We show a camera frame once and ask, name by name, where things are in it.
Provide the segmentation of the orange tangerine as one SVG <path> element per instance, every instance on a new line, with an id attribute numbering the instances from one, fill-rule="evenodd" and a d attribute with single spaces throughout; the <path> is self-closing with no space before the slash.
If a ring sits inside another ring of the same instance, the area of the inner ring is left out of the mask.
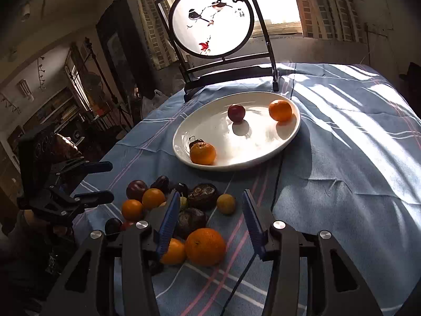
<path id="1" fill-rule="evenodd" d="M 166 197 L 164 193 L 157 188 L 149 188 L 142 197 L 143 207 L 147 210 L 157 208 L 164 202 L 166 202 Z"/>
<path id="2" fill-rule="evenodd" d="M 293 114 L 291 105 L 284 100 L 275 100 L 271 102 L 268 111 L 270 117 L 280 123 L 289 121 Z"/>

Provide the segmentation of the large dark plum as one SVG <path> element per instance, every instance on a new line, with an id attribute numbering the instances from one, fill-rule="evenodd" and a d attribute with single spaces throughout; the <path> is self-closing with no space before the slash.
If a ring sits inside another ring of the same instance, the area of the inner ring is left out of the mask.
<path id="1" fill-rule="evenodd" d="M 131 181 L 126 188 L 126 196 L 128 200 L 142 201 L 144 193 L 148 190 L 148 186 L 142 180 Z"/>

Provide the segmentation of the large orange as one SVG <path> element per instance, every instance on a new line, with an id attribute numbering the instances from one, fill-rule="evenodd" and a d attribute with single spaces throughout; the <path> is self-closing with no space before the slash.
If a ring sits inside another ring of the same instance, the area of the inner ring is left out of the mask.
<path id="1" fill-rule="evenodd" d="M 212 228 L 193 231 L 185 242 L 186 257 L 195 265 L 210 267 L 220 264 L 226 253 L 222 235 Z"/>

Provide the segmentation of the dark red plum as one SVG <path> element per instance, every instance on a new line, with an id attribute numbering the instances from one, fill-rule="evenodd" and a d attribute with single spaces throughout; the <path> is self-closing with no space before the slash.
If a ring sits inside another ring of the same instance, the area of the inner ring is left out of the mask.
<path id="1" fill-rule="evenodd" d="M 245 117 L 245 108 L 241 105 L 233 104 L 229 106 L 227 115 L 235 124 L 240 123 Z"/>

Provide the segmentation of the dark oblong fruit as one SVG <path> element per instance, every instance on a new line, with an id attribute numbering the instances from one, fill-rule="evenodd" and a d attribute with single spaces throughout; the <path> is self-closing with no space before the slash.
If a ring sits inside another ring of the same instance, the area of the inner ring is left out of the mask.
<path id="1" fill-rule="evenodd" d="M 165 175 L 159 176 L 150 186 L 150 188 L 160 190 L 164 195 L 169 192 L 169 179 Z"/>

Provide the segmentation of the small yellow-green fruit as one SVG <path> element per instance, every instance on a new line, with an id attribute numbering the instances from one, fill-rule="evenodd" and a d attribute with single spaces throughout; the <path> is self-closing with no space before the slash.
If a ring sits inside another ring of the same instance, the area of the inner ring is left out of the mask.
<path id="1" fill-rule="evenodd" d="M 217 209 L 224 215 L 232 215 L 236 210 L 236 199 L 230 194 L 222 194 L 217 199 Z"/>

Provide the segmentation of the dark wrinkled passion fruit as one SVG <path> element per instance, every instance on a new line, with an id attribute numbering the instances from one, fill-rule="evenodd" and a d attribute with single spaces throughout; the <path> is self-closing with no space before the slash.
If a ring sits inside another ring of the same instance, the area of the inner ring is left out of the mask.
<path id="1" fill-rule="evenodd" d="M 187 205 L 189 208 L 207 212 L 216 207 L 219 195 L 215 185 L 211 183 L 200 183 L 189 192 L 187 196 Z"/>

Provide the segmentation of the orange tangerine plate front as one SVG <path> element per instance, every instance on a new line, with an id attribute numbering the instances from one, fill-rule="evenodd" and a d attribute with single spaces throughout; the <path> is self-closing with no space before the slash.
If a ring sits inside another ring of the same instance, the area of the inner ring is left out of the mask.
<path id="1" fill-rule="evenodd" d="M 190 159 L 193 163 L 198 165 L 213 165 L 216 156 L 215 147 L 206 142 L 196 143 L 190 149 Z"/>

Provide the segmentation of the blue striped tablecloth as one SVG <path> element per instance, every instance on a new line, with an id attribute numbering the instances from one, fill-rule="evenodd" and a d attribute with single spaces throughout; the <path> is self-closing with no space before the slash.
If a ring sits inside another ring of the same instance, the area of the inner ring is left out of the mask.
<path id="1" fill-rule="evenodd" d="M 193 187 L 212 183 L 257 204 L 296 230 L 329 230 L 368 283 L 384 315 L 394 315 L 420 279 L 420 118 L 386 78 L 367 66 L 296 63 L 281 88 L 298 106 L 295 139 L 265 163 L 236 173 L 196 170 L 172 149 L 177 127 L 222 96 L 269 91 L 267 78 L 203 88 L 191 101 L 176 93 L 106 154 L 108 173 L 88 176 L 78 192 L 110 190 L 112 204 L 74 223 L 85 240 L 120 216 L 132 180 L 165 175 Z"/>

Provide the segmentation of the white oval plate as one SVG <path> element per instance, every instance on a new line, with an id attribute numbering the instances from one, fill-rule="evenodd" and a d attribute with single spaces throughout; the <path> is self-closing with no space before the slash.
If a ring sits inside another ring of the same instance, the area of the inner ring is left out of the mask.
<path id="1" fill-rule="evenodd" d="M 289 121 L 270 117 L 268 107 L 275 100 L 289 102 L 293 110 Z M 233 104 L 245 108 L 245 117 L 237 124 L 227 115 Z M 199 170 L 242 170 L 279 154 L 298 134 L 300 124 L 297 105 L 286 97 L 264 91 L 235 93 L 207 103 L 182 121 L 173 135 L 173 151 L 182 163 Z M 213 165 L 191 161 L 189 144 L 198 139 L 215 147 Z"/>

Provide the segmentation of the orange tangerine on plate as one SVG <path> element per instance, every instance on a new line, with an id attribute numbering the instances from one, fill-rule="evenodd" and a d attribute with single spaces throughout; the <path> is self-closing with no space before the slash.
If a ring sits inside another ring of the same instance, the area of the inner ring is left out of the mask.
<path id="1" fill-rule="evenodd" d="M 271 102 L 268 111 L 270 117 L 280 123 L 289 121 L 293 114 L 291 105 L 284 100 L 275 100 Z"/>

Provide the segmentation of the round bird painting screen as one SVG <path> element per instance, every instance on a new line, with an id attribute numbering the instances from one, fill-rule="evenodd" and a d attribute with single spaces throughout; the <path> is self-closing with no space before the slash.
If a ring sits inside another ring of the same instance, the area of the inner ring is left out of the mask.
<path id="1" fill-rule="evenodd" d="M 257 0 L 155 0 L 185 82 L 184 100 L 205 86 L 269 76 L 280 90 L 267 26 Z M 266 51 L 239 56 L 260 24 Z"/>

